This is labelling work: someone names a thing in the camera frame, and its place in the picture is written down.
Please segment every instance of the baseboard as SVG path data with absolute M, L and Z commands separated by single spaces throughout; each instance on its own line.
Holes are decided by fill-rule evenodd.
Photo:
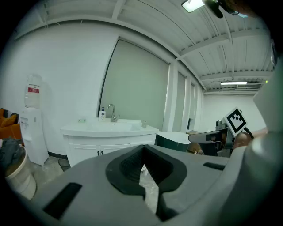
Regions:
M 56 153 L 52 153 L 52 152 L 48 152 L 49 156 L 55 157 L 55 158 L 62 158 L 62 159 L 66 159 L 68 160 L 68 157 L 66 155 L 62 155 L 62 154 L 56 154 Z

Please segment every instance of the white countertop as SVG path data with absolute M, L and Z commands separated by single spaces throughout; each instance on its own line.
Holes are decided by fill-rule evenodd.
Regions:
M 169 139 L 169 140 L 172 140 L 178 143 L 183 143 L 183 144 L 191 143 L 188 140 L 189 135 L 184 132 L 158 132 L 157 134 L 166 139 Z
M 140 120 L 119 119 L 116 123 L 110 118 L 99 121 L 98 118 L 89 118 L 85 122 L 71 122 L 61 128 L 63 135 L 87 137 L 119 137 L 157 134 L 158 129 L 147 126 L 142 127 Z

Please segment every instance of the window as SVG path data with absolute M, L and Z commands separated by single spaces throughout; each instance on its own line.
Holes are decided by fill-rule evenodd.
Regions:
M 148 51 L 119 40 L 106 74 L 100 107 L 110 118 L 146 120 L 162 130 L 169 65 Z

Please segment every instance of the trash can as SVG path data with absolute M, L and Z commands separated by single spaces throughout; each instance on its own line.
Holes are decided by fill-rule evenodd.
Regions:
M 20 161 L 12 165 L 6 172 L 6 181 L 11 189 L 30 200 L 35 193 L 36 183 L 29 169 L 29 159 L 24 146 L 24 155 Z

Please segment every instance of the light fixture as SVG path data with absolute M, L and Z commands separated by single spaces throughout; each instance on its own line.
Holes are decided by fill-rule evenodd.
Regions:
M 246 85 L 247 82 L 222 82 L 221 85 Z
M 204 3 L 202 0 L 188 0 L 182 4 L 184 9 L 187 10 L 188 12 L 193 12 L 194 10 L 198 9 L 203 5 Z

